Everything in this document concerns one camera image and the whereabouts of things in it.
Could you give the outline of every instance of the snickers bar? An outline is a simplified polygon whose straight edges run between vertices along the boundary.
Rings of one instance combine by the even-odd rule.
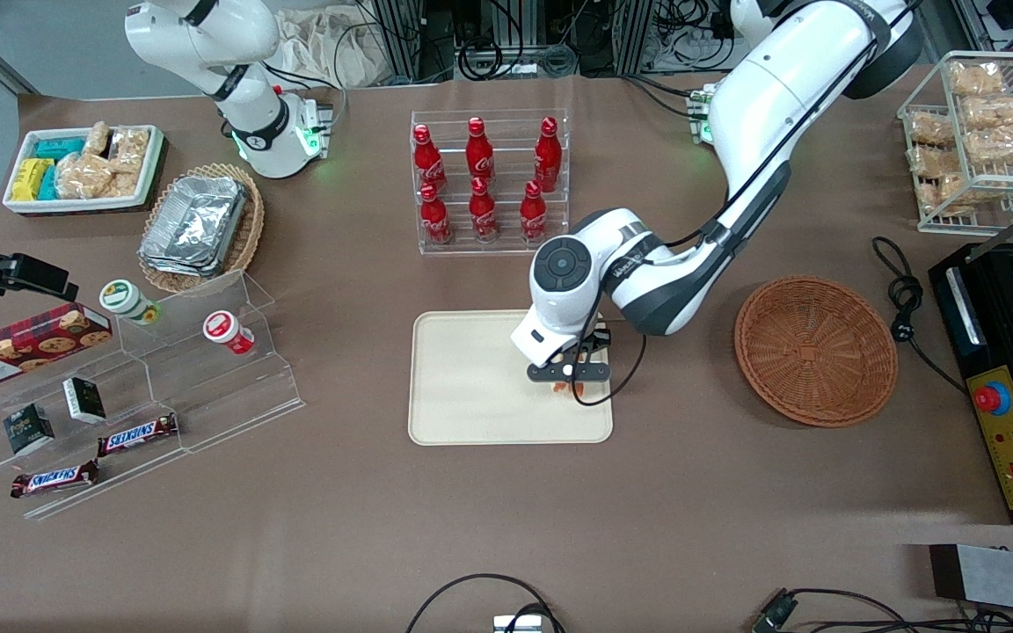
[[[15,499],[21,499],[23,496],[49,490],[79,488],[82,485],[96,483],[97,476],[99,476],[99,468],[96,466],[96,460],[73,466],[71,469],[60,469],[60,471],[50,471],[35,476],[16,476],[15,481],[10,486],[10,495]]]
[[[96,441],[99,448],[96,449],[96,457],[108,456],[118,450],[130,449],[132,446],[143,444],[157,437],[172,436],[177,432],[177,421],[174,413],[165,414],[157,420],[149,421],[146,424],[126,429],[124,432],[116,432],[113,437],[101,437]]]

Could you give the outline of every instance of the white bag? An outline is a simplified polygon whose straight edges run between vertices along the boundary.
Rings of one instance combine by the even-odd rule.
[[[367,10],[373,12],[370,4]],[[348,35],[354,24],[374,21],[357,4],[332,4],[316,9],[281,9],[282,69],[307,77],[320,77],[345,88],[377,85],[393,77],[393,68],[382,50],[381,25],[362,25]],[[338,48],[338,72],[334,72],[334,48]]]

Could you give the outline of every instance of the yellow snack box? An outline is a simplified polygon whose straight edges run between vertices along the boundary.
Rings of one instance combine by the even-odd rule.
[[[53,167],[53,159],[25,159],[17,165],[17,177],[10,186],[10,196],[16,201],[36,201],[45,170]]]

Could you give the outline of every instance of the red bottle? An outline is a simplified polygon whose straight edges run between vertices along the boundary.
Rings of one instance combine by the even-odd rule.
[[[562,144],[557,140],[557,120],[553,116],[542,120],[534,164],[534,177],[542,185],[542,191],[548,193],[557,188],[557,177],[562,173]]]
[[[485,177],[490,184],[495,180],[495,153],[484,131],[483,120],[479,116],[467,121],[467,170],[471,177]]]
[[[413,151],[413,162],[416,164],[417,183],[434,183],[438,192],[448,188],[448,177],[444,173],[444,158],[433,143],[430,126],[417,125],[413,128],[413,141],[416,150]]]
[[[434,183],[421,184],[421,225],[424,236],[434,244],[451,244],[454,240],[451,224],[448,222],[448,210],[444,202],[437,196]]]
[[[498,239],[498,223],[495,222],[495,201],[487,193],[486,177],[471,178],[471,201],[467,204],[471,212],[471,228],[475,239],[487,244]]]
[[[523,216],[523,239],[527,245],[546,241],[546,201],[542,200],[542,185],[537,180],[526,183],[526,196],[519,213]]]

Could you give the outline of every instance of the brown woven basket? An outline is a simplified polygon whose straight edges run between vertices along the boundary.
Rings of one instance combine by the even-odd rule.
[[[222,275],[231,269],[248,268],[249,263],[252,263],[252,257],[256,255],[256,244],[260,241],[260,232],[264,229],[264,203],[260,200],[260,191],[257,190],[256,183],[253,183],[252,176],[249,176],[244,170],[234,167],[232,164],[220,163],[196,167],[186,171],[184,176],[224,176],[232,177],[232,179],[237,180],[239,183],[244,183],[245,189],[248,189],[249,196],[244,202],[244,209],[241,212],[243,215],[241,216],[241,221],[237,224],[237,233],[233,236],[233,244],[230,246],[229,257],[225,260],[225,268],[222,269]],[[163,189],[161,195],[156,200],[154,209],[151,210],[151,216],[148,217],[148,223],[143,229],[145,236],[151,230],[151,225],[156,221],[156,217],[158,216],[158,209],[161,208],[162,202],[170,193],[177,179],[174,179],[172,183],[166,184],[166,188]],[[176,272],[163,272],[160,269],[151,268],[142,260],[140,261],[140,268],[143,269],[143,274],[148,278],[148,282],[151,282],[154,288],[171,293],[188,291],[193,286],[210,281],[209,276],[178,275]]]
[[[897,384],[897,346],[861,297],[819,276],[757,289],[736,314],[736,363],[765,402],[816,427],[874,416]]]

